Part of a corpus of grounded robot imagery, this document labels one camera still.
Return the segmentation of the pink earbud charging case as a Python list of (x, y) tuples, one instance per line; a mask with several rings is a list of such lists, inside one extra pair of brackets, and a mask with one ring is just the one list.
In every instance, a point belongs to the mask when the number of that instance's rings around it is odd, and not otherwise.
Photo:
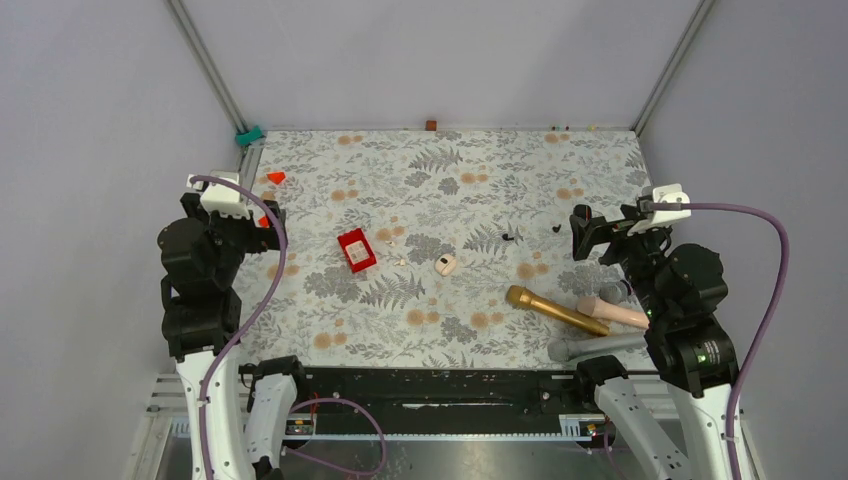
[(434, 269), (439, 275), (446, 277), (451, 275), (456, 270), (457, 265), (458, 261), (455, 256), (445, 254), (440, 256), (434, 262)]

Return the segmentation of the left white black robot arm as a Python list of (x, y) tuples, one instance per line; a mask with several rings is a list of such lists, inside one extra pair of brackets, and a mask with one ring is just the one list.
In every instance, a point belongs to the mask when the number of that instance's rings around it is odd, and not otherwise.
[(244, 257), (286, 248), (285, 233), (253, 217), (227, 218), (180, 200), (185, 217), (157, 238), (166, 271), (161, 281), (162, 333), (186, 401), (194, 479), (280, 479), (289, 411), (309, 401), (310, 385), (296, 356), (249, 368), (247, 403), (239, 397), (240, 345), (226, 346), (240, 328), (241, 300), (232, 284)]

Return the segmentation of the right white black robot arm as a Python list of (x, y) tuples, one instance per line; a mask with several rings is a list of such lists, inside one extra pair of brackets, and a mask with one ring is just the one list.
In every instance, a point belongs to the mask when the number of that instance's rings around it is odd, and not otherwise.
[(744, 370), (714, 315), (728, 293), (723, 264), (698, 244), (667, 248), (672, 225), (700, 207), (677, 197), (643, 197), (623, 206), (620, 220), (596, 216), (587, 205), (576, 206), (569, 218), (573, 258), (584, 260), (594, 247), (606, 246), (601, 264), (622, 268), (648, 317), (647, 352), (676, 408), (686, 453), (643, 411), (615, 357), (579, 363), (573, 396), (583, 410), (605, 414), (651, 478), (752, 479), (755, 469), (736, 428)]

